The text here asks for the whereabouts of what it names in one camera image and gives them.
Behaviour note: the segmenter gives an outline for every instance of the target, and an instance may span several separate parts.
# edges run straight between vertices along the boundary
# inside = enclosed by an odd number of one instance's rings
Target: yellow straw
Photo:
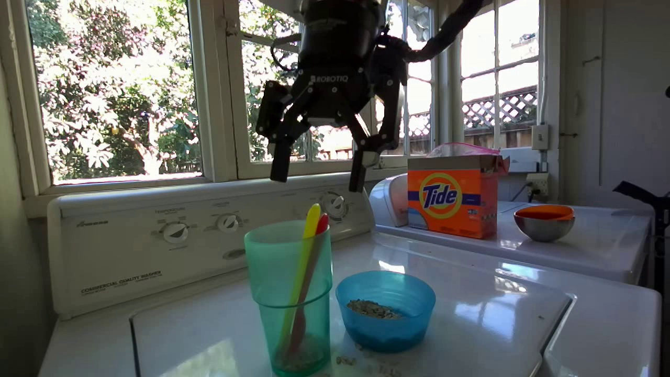
[[[309,210],[309,218],[306,218],[306,225],[302,231],[302,250],[299,250],[299,261],[297,261],[297,276],[296,276],[296,284],[293,284],[293,292],[292,292],[292,302],[299,300],[299,291],[302,291],[302,282],[306,281],[306,271],[309,271],[309,264],[311,264],[311,254],[313,254],[313,245],[314,245],[314,236],[317,236],[317,227],[319,227],[319,218],[321,218],[321,204],[313,202]],[[290,334],[292,334],[292,327],[296,321],[296,309],[290,309],[286,315],[286,324],[283,324],[283,342],[281,344],[290,344]]]

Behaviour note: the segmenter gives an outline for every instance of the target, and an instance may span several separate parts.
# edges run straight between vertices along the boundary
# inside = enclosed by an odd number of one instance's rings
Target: white washing machine
[[[515,210],[528,202],[499,200],[497,236],[452,236],[425,231],[413,222],[406,212],[406,174],[376,183],[370,202],[376,225],[381,233],[624,282],[638,282],[640,279],[653,218],[646,210],[572,204],[577,212],[573,227],[559,241],[539,243],[528,238],[514,220]]]
[[[272,375],[244,270],[245,231],[334,218],[336,281],[387,267],[437,294],[427,337],[403,353],[360,350],[332,300],[321,375],[657,375],[659,294],[505,256],[372,231],[348,176],[63,196],[51,204],[55,327],[43,377]]]

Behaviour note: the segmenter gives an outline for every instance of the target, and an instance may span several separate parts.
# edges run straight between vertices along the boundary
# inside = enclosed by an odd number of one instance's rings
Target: window
[[[499,0],[461,40],[464,131],[472,144],[532,144],[540,86],[540,1]]]
[[[391,35],[419,48],[436,33],[433,9],[390,0]],[[286,79],[297,44],[299,1],[278,0],[26,0],[3,3],[3,58],[21,179],[31,200],[71,191],[266,178],[268,144],[253,131],[266,79]],[[413,63],[403,89],[401,148],[427,153],[436,65]],[[362,110],[381,123],[381,102]],[[292,174],[348,172],[352,136],[319,125],[297,143]]]

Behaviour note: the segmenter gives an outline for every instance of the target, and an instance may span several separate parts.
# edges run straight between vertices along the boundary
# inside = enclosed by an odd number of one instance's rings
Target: white wall
[[[0,375],[36,375],[53,311],[46,276],[26,218],[0,65]]]
[[[668,18],[668,0],[567,0],[570,202],[634,204],[622,179],[670,191]]]

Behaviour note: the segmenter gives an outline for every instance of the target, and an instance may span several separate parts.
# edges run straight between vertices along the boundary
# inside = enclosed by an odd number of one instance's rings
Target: tide logo
[[[448,174],[431,174],[419,186],[419,202],[431,218],[452,218],[464,202],[459,179]]]

